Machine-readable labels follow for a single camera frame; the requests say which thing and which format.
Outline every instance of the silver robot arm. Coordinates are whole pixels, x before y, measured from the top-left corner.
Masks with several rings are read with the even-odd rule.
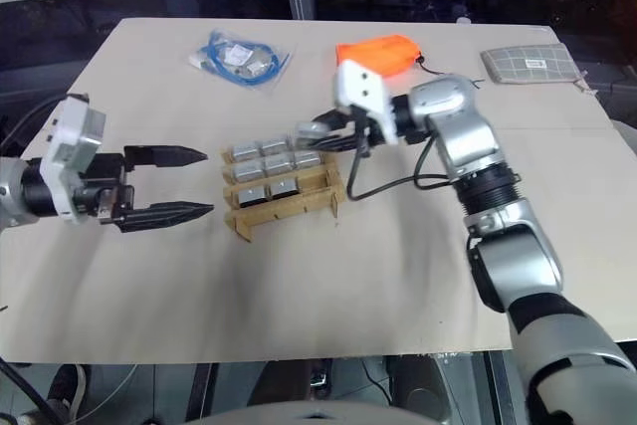
[[[518,193],[520,179],[492,127],[476,109],[473,84],[442,76],[385,108],[379,98],[368,106],[366,99],[376,93],[386,98],[379,80],[357,64],[341,65],[337,109],[371,109],[379,127],[367,133],[389,131],[387,143],[410,130],[435,138],[467,212],[467,256],[480,297],[509,319],[531,423],[637,423],[635,368],[604,329],[562,295],[557,255],[529,201]]]

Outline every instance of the orange pouch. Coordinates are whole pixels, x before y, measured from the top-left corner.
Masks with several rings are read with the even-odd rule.
[[[354,60],[383,77],[400,74],[411,67],[420,48],[402,35],[388,35],[357,44],[338,44],[336,60]]]

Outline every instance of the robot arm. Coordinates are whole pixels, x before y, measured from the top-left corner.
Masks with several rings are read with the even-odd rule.
[[[467,256],[480,298],[509,319],[531,422],[634,423],[635,368],[603,328],[562,295],[557,256],[529,201],[518,193],[520,179],[493,129],[475,107],[471,82],[443,76],[383,107],[388,95],[379,82],[374,72],[343,62],[336,76],[337,110],[358,122],[356,130],[369,146],[384,142],[387,131],[387,143],[397,136],[412,143],[433,136],[467,212]],[[366,111],[372,111],[367,122],[361,120]],[[334,149],[339,142],[353,144],[333,136],[317,144]]]
[[[134,188],[126,184],[126,177],[136,166],[184,166],[207,156],[165,145],[125,146],[124,155],[96,154],[105,122],[105,115],[89,108],[87,99],[69,96],[54,120],[44,157],[0,157],[0,232],[49,216],[75,224],[93,216],[121,232],[142,231],[174,226],[213,209],[185,201],[134,209]]]

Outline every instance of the floor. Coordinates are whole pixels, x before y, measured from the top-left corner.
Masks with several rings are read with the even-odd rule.
[[[443,354],[436,357],[448,391],[451,392],[452,424],[480,423],[476,383],[473,380],[471,354]],[[370,375],[385,389],[387,373],[382,357],[366,357]],[[212,413],[219,414],[245,407],[265,362],[225,363],[219,367]],[[34,364],[21,368],[24,377],[46,395],[57,370],[55,364]],[[140,365],[119,392],[91,416],[85,425],[140,425],[154,416],[162,425],[183,423],[195,366]],[[92,368],[89,398],[81,415],[92,412],[130,373],[129,365],[95,365]],[[337,359],[332,369],[332,399],[386,405],[382,393],[365,377],[359,359]],[[4,377],[0,378],[0,411],[19,415],[32,409],[24,394]]]

